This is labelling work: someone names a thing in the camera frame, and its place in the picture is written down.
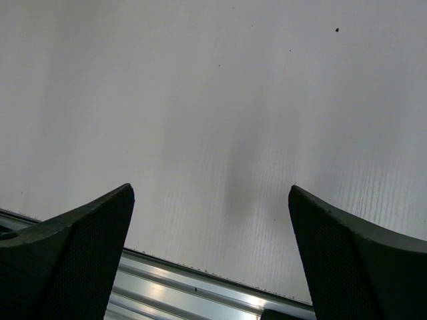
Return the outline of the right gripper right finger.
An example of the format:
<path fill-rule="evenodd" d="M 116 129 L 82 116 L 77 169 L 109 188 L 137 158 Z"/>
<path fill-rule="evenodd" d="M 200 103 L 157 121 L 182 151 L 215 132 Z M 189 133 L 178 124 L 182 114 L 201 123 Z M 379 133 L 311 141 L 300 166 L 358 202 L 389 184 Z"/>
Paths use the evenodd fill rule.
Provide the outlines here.
<path fill-rule="evenodd" d="M 297 185 L 288 195 L 317 319 L 425 319 L 426 242 L 336 208 Z"/>

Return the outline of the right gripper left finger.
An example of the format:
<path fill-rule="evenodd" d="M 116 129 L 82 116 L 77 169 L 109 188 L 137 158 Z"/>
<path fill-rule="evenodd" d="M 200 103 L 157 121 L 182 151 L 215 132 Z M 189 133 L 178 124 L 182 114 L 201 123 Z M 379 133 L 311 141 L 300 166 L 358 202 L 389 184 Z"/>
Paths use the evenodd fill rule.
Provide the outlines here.
<path fill-rule="evenodd" d="M 1 318 L 102 319 L 134 203 L 126 183 L 32 226 L 2 226 Z"/>

